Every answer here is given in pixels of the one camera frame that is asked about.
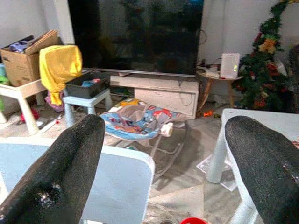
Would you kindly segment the white kids table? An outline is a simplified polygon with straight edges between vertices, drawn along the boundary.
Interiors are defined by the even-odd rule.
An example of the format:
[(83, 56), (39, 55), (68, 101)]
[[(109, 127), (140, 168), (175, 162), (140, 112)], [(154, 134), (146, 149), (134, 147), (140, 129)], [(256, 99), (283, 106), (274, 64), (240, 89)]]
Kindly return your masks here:
[(21, 85), (19, 87), (0, 84), (0, 96), (18, 100), (30, 135), (38, 133), (39, 128), (36, 124), (36, 119), (34, 118), (31, 108), (27, 102), (27, 98), (34, 95), (37, 105), (44, 105), (45, 101), (42, 92), (45, 90), (46, 88), (42, 85), (41, 79)]

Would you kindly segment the decorated Christmas tree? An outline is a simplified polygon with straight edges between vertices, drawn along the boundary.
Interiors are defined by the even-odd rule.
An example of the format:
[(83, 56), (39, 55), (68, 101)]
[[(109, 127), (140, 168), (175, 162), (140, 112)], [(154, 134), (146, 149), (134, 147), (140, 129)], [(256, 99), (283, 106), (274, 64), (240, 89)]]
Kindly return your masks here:
[(281, 17), (288, 6), (299, 4), (299, 0), (279, 0), (271, 7), (271, 17), (259, 27), (252, 44), (252, 52), (240, 60), (241, 79), (232, 83), (233, 89), (242, 94), (239, 106), (242, 109), (285, 112), (290, 101), (290, 79), (279, 72), (275, 53), (283, 51), (281, 46)]

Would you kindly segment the large black television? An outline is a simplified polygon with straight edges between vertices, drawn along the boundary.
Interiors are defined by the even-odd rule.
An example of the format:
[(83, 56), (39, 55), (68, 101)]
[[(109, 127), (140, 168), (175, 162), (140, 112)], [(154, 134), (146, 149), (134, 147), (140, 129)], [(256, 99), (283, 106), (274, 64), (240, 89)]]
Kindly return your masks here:
[(204, 0), (68, 0), (83, 66), (193, 75)]

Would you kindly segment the red round container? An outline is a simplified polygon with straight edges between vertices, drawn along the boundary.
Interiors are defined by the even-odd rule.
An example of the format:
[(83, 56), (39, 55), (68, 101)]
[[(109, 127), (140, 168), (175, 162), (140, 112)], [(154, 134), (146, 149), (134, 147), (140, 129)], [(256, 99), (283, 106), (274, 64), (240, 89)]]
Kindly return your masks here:
[(184, 220), (180, 224), (209, 224), (207, 221), (197, 218), (197, 217), (189, 217)]

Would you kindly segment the blue and red toy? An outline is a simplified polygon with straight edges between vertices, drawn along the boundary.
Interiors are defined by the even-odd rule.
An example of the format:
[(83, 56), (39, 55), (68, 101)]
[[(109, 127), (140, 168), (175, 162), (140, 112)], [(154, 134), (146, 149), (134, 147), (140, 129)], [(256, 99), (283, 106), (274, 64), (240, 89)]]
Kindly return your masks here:
[(82, 82), (82, 87), (91, 87), (93, 86), (94, 84), (99, 84), (101, 82), (100, 79), (96, 78), (96, 79), (93, 79), (93, 80), (85, 80)]

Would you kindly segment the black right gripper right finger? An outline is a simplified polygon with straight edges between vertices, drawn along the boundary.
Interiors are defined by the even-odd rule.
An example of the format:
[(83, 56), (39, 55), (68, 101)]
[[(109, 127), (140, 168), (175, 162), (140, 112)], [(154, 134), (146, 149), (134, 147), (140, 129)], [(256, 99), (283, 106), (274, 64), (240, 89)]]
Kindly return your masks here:
[(299, 149), (246, 116), (226, 122), (225, 139), (264, 224), (299, 224)]

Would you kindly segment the light-blue plastic chair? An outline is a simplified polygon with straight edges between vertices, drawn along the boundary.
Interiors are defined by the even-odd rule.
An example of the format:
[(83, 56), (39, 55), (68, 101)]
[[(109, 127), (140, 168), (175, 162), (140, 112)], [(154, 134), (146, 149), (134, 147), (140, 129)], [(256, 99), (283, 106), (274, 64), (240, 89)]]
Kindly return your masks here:
[[(54, 141), (0, 138), (0, 204)], [(154, 172), (155, 163), (148, 154), (104, 145), (80, 224), (141, 224)]]

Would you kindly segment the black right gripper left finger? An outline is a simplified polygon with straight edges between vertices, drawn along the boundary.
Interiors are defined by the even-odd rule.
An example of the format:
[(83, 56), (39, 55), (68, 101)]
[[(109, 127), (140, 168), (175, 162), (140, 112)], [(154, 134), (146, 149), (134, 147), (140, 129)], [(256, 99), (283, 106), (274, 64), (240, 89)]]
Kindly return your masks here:
[(94, 114), (64, 130), (0, 205), (0, 224), (79, 224), (104, 135)]

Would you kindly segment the light-blue kids stool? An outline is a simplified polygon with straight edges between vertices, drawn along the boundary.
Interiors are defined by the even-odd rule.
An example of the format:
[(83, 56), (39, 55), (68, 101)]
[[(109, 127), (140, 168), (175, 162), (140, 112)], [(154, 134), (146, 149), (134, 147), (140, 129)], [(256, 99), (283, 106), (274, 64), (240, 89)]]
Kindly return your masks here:
[(95, 106), (101, 102), (102, 100), (105, 101), (105, 109), (108, 111), (112, 108), (113, 102), (110, 95), (110, 89), (105, 89), (96, 95), (93, 98), (85, 99), (79, 98), (74, 96), (67, 96), (63, 97), (64, 102), (64, 112), (65, 112), (65, 119), (67, 127), (71, 127), (75, 123), (72, 106), (81, 106), (87, 108), (87, 114), (95, 114)]

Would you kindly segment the large light-blue table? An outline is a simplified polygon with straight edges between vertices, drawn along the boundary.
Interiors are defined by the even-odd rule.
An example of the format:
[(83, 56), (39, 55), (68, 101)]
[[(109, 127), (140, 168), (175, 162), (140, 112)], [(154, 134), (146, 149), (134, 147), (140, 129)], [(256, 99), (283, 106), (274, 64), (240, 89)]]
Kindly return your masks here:
[(224, 109), (222, 112), (221, 129), (206, 179), (212, 183), (219, 183), (224, 169), (225, 158), (228, 157), (242, 199), (229, 224), (255, 224), (256, 219), (259, 217), (258, 211), (242, 181), (239, 168), (225, 137), (225, 124), (230, 118), (235, 116), (246, 116), (255, 119), (268, 128), (283, 134), (288, 140), (293, 141), (299, 137), (299, 114), (244, 109)]

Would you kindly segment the purple toy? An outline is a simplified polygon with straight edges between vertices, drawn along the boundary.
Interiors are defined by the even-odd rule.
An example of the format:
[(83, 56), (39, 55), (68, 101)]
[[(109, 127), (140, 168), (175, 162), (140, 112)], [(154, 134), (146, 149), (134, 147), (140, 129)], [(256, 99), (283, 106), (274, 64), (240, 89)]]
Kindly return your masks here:
[(29, 46), (30, 41), (19, 41), (9, 45), (12, 52), (23, 54), (26, 48)]

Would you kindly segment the round wooden side table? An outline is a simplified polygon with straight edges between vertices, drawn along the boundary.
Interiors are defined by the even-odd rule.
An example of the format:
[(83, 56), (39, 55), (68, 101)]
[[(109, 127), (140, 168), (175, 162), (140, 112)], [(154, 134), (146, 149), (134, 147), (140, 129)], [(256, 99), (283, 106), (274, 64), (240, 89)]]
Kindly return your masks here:
[(234, 107), (234, 94), (233, 94), (233, 87), (232, 83), (238, 80), (241, 80), (243, 76), (237, 77), (237, 78), (221, 78), (221, 77), (211, 77), (207, 76), (206, 72), (198, 71), (197, 73), (198, 78), (204, 78), (206, 80), (206, 85), (203, 87), (202, 95), (199, 97), (199, 104), (197, 107), (197, 112), (200, 112), (205, 105), (206, 101), (208, 100), (208, 97), (211, 93), (212, 86), (216, 82), (223, 82), (226, 83), (227, 89), (228, 89), (228, 99), (229, 99), (229, 105), (231, 108)]

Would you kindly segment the white TV stand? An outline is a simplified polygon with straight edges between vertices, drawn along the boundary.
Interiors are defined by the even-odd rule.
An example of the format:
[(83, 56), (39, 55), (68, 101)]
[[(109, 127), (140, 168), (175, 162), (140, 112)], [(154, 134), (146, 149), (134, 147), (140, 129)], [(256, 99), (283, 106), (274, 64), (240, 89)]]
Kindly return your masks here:
[(134, 97), (137, 99), (182, 113), (188, 119), (196, 118), (199, 83), (194, 78), (149, 74), (131, 74), (124, 77), (111, 75), (110, 85), (133, 88)]

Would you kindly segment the yellow cloth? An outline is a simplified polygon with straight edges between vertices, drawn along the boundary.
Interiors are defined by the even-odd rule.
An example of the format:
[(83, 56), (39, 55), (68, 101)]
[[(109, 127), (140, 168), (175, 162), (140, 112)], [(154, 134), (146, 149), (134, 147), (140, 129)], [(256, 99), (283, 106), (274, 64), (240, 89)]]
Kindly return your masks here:
[(52, 45), (39, 52), (39, 73), (51, 103), (62, 104), (65, 84), (82, 75), (82, 54), (76, 45)]

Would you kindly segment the white upright device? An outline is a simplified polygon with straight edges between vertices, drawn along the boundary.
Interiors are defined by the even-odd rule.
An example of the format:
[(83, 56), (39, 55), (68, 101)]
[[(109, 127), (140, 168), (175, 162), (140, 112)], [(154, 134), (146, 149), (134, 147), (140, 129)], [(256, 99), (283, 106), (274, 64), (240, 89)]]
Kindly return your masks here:
[(238, 77), (239, 63), (239, 53), (223, 53), (221, 57), (220, 77), (224, 79), (236, 79)]

